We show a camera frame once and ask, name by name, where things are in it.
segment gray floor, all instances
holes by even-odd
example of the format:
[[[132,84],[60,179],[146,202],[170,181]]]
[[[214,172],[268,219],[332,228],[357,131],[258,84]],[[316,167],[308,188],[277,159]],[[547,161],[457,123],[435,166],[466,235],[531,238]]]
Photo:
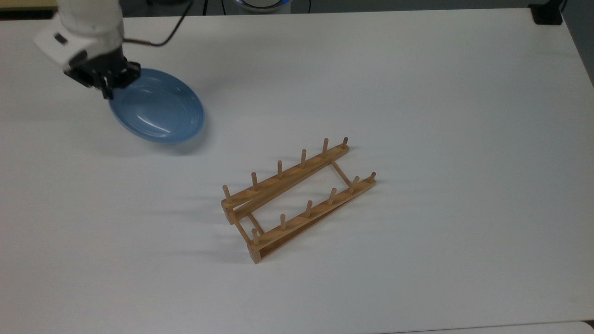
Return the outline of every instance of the gray floor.
[[[224,1],[227,15],[237,14],[233,0]],[[312,0],[311,12],[453,10],[471,8],[526,8],[546,0]],[[195,0],[189,15],[201,15],[204,0]],[[146,0],[121,0],[125,17],[177,16],[185,5],[147,5]],[[306,13],[308,0],[294,0],[293,14]],[[208,2],[207,15],[223,15],[221,0]],[[563,17],[594,83],[594,0],[568,0]]]

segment white table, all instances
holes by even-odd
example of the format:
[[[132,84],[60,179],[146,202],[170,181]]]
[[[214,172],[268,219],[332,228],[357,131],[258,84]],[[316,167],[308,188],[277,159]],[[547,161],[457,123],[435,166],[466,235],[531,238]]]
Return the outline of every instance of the white table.
[[[176,18],[130,18],[158,41]],[[125,54],[202,100],[195,140],[134,137],[0,22],[0,332],[380,333],[594,318],[594,89],[530,11],[187,18]],[[221,210],[350,138],[375,188],[254,265]],[[331,170],[261,209],[341,186]]]

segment black cable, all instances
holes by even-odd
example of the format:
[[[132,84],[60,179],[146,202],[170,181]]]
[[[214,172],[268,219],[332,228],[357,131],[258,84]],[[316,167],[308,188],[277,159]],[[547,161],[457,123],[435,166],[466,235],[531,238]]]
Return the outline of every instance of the black cable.
[[[208,3],[208,0],[204,0],[203,15],[206,13],[206,5],[207,5],[207,3]],[[188,15],[189,9],[192,8],[192,5],[193,4],[194,4],[194,0],[190,0],[189,5],[184,10],[184,13],[182,14],[182,17],[179,18],[179,21],[175,25],[175,28],[173,28],[173,31],[171,32],[171,34],[169,35],[169,37],[167,37],[167,39],[164,40],[163,42],[161,42],[161,43],[152,43],[152,42],[149,42],[148,40],[133,39],[133,38],[124,38],[123,42],[124,43],[142,44],[142,45],[147,45],[147,46],[155,46],[155,47],[163,46],[163,45],[169,43],[169,41],[171,40],[171,38],[173,38],[173,35],[175,34],[175,32],[178,31],[179,25],[182,24],[182,21],[184,20],[184,18],[186,17],[186,15]]]
[[[204,0],[204,6],[202,7],[202,16],[206,16],[206,8],[208,7],[208,0]]]

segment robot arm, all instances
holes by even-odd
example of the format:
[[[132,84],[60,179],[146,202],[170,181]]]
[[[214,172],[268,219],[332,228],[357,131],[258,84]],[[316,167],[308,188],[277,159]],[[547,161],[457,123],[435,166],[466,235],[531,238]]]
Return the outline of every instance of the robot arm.
[[[122,51],[124,24],[117,0],[58,0],[58,13],[35,37],[37,47],[64,73],[113,98],[140,76]]]

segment plastic plate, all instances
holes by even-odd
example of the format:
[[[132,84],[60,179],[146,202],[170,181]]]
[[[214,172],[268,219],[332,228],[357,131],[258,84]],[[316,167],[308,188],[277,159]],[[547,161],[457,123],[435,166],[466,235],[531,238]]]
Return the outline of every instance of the plastic plate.
[[[126,129],[158,143],[186,141],[204,124],[198,96],[176,77],[150,68],[143,68],[128,87],[115,90],[109,106]]]

